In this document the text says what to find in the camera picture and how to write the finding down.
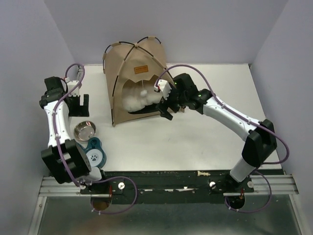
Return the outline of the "white fluffy pillow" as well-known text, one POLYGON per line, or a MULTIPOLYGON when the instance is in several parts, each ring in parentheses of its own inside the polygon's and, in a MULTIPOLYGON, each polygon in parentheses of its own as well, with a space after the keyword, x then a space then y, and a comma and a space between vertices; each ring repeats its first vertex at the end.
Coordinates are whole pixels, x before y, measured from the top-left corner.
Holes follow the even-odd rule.
POLYGON ((162 98, 161 93, 157 93, 154 90, 154 82, 140 81, 133 82, 128 80, 122 89, 122 104, 123 108, 128 112, 135 112, 142 110, 146 106, 157 104, 162 98), (146 97, 141 97, 140 92, 147 90, 146 97))

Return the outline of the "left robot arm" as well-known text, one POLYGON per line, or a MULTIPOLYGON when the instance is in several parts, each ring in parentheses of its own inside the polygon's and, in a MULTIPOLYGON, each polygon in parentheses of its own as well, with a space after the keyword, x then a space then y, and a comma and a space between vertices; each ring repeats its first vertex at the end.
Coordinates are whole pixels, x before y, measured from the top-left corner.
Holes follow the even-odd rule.
POLYGON ((103 172, 91 166, 86 153, 70 135, 71 117, 89 117, 89 95, 79 95, 77 81, 65 82, 59 77, 45 79, 46 91, 39 101, 49 125, 47 149, 41 158, 59 184, 87 181, 97 193, 109 186, 103 172))

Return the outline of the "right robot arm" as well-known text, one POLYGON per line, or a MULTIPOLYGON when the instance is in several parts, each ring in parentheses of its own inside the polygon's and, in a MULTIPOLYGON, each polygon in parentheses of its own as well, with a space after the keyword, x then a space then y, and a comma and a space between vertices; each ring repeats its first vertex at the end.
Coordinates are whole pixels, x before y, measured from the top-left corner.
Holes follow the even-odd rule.
POLYGON ((210 90, 198 90, 190 75, 186 73, 176 76, 173 83, 159 79, 154 85, 154 90, 162 94, 156 106, 161 117, 172 120, 170 110, 176 113, 179 109, 188 107, 220 122, 244 141, 242 157, 225 179, 225 187, 231 192, 240 189, 243 180, 259 168, 277 148, 271 121, 259 121, 244 116, 233 108, 227 108, 210 90))

